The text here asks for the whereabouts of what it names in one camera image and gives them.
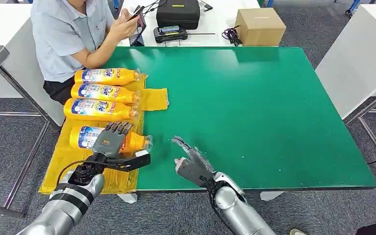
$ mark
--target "cardboard box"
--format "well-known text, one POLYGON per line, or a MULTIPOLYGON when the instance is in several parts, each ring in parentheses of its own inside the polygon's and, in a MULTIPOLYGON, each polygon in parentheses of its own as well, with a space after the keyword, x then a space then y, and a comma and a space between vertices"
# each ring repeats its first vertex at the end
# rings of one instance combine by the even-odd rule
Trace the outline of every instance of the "cardboard box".
POLYGON ((243 46, 278 46, 286 30, 273 8, 239 9, 235 25, 243 46))

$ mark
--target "hand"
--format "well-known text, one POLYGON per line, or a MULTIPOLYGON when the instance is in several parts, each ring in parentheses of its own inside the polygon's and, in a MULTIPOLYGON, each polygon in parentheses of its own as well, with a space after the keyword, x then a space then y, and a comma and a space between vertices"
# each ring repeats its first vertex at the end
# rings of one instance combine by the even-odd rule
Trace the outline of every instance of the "hand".
POLYGON ((117 40, 117 42, 120 42, 132 36, 136 31, 139 16, 128 21, 129 18, 130 18, 129 12, 126 9, 123 9, 121 11, 120 17, 117 20, 115 20, 112 26, 110 27, 110 32, 108 36, 110 35, 115 40, 117 40))
POLYGON ((117 21, 120 23, 124 23, 130 19, 131 15, 129 14, 129 11, 124 8, 120 11, 120 16, 118 17, 117 21))

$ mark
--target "black pants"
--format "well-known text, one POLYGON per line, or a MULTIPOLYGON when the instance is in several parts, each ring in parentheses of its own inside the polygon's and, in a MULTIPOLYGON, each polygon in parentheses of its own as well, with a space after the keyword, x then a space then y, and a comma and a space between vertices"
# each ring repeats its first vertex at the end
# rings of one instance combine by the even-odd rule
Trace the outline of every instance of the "black pants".
POLYGON ((359 228, 355 235, 376 235, 376 224, 359 228))
POLYGON ((74 77, 65 82, 51 82, 44 81, 43 88, 51 97, 51 99, 58 101, 64 105, 66 101, 71 98, 71 88, 74 85, 74 77))

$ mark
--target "black case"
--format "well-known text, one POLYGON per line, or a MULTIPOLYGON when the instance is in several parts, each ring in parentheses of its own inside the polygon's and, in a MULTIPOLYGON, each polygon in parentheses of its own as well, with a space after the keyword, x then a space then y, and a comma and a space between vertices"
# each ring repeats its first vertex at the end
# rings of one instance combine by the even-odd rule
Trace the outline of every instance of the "black case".
POLYGON ((198 0, 164 0, 158 7, 156 20, 159 27, 179 25, 184 29, 196 29, 200 20, 198 0))

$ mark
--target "light blue shirt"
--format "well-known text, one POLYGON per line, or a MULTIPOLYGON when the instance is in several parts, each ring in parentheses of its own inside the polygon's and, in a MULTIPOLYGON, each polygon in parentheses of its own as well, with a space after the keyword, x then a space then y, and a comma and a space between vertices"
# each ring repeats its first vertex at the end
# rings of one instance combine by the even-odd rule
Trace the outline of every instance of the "light blue shirt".
POLYGON ((83 65, 71 55, 95 51, 115 20, 107 0, 86 0, 84 15, 67 0, 35 0, 31 9, 37 59, 44 80, 65 82, 83 65))

